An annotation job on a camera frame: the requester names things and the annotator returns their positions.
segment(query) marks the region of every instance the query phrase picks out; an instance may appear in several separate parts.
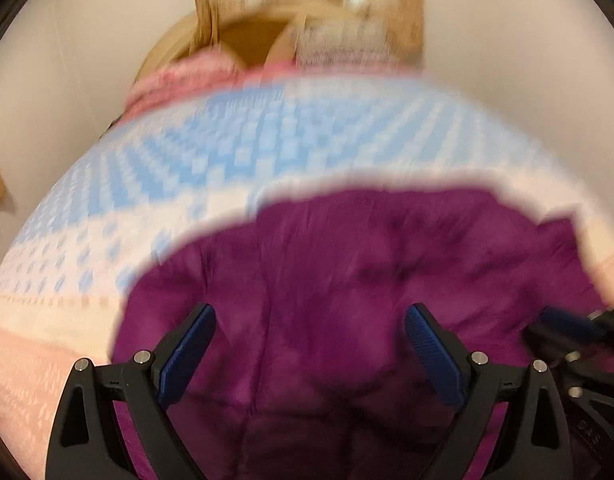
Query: patterned tablecloth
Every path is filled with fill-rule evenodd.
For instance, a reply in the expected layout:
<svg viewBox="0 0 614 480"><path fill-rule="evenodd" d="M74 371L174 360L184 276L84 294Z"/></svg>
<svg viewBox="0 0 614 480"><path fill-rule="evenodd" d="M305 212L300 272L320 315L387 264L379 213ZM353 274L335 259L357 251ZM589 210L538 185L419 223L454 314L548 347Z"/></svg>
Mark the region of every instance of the patterned tablecloth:
<svg viewBox="0 0 614 480"><path fill-rule="evenodd" d="M276 196L476 184L539 220L575 211L614 302L614 229L537 141L403 75L285 73L117 126L56 183L0 267L0 433L33 479L72 362L107 359L143 269Z"/></svg>

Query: white wall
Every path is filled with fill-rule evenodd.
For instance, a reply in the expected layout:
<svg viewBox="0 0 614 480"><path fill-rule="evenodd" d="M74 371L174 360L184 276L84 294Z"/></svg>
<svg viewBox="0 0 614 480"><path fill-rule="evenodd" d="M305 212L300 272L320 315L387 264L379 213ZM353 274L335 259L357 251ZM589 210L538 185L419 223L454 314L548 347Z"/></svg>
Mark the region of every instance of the white wall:
<svg viewBox="0 0 614 480"><path fill-rule="evenodd" d="M542 139L614 215L614 30L593 0L425 0L431 76Z"/></svg>
<svg viewBox="0 0 614 480"><path fill-rule="evenodd" d="M0 261L42 197L122 111L194 0L29 0L0 43Z"/></svg>

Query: wrinkled purple fabric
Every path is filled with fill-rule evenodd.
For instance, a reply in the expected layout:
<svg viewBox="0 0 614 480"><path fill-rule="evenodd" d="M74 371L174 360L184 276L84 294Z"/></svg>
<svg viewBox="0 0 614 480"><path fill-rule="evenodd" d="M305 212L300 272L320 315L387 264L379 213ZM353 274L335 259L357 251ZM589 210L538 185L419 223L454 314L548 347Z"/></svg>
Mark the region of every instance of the wrinkled purple fabric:
<svg viewBox="0 0 614 480"><path fill-rule="evenodd" d="M135 285L113 361L201 301L218 329L168 415L209 480L416 478L452 413L405 340L407 306L514 365L530 361L520 330L546 304L602 308L568 219L536 225L475 189L345 191L198 238ZM128 420L136 469L154 478Z"/></svg>

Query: purple cloth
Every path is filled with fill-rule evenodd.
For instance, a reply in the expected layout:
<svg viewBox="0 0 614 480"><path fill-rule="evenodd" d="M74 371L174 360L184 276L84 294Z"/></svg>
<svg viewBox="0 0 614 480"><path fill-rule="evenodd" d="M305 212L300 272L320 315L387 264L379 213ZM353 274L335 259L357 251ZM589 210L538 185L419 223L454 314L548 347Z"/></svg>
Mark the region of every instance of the purple cloth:
<svg viewBox="0 0 614 480"><path fill-rule="evenodd" d="M546 304L602 308L568 219L536 225L474 189L340 192L199 238L136 284L113 361L153 348L201 301L218 329L168 414L209 480L416 478L452 412L405 340L407 306L514 365L530 361L520 330Z"/></svg>

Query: pink fabric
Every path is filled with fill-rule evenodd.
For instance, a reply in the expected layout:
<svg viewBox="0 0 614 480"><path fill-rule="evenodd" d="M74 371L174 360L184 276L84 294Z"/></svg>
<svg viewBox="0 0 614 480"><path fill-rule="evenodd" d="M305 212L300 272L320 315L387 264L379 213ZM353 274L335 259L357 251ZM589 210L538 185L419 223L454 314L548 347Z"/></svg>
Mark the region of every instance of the pink fabric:
<svg viewBox="0 0 614 480"><path fill-rule="evenodd" d="M219 56L212 54L218 63ZM377 64L338 64L299 68L293 61L282 61L250 70L216 70L204 56L193 56L175 63L138 81L127 99L125 113L119 122L135 119L146 112L176 101L198 97L215 91L238 90L245 86L263 86L293 75L331 75L336 73L415 75L418 70Z"/></svg>

